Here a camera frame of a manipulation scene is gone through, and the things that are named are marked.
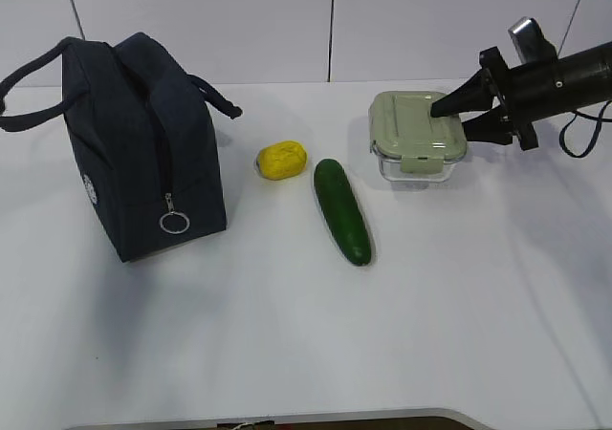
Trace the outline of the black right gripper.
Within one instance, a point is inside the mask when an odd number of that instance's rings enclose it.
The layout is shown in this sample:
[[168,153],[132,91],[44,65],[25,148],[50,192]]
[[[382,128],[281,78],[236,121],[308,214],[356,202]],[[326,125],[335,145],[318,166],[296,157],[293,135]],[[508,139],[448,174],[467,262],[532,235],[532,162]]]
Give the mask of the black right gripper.
[[[533,122],[564,113],[569,104],[565,79],[556,54],[509,68],[496,47],[479,55],[482,69],[452,93],[436,100],[432,118],[483,111],[462,122],[469,142],[510,145],[518,138],[522,150],[538,147]],[[497,96],[500,105],[493,108]]]

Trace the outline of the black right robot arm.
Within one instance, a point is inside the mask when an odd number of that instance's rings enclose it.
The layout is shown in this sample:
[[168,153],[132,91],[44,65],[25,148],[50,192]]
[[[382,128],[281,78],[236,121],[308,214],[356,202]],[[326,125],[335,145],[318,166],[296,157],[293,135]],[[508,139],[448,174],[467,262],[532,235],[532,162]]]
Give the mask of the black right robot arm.
[[461,87],[432,103],[434,118],[481,114],[462,123],[466,139],[538,147],[534,123],[611,98],[611,44],[511,68],[496,47],[479,54],[480,69]]

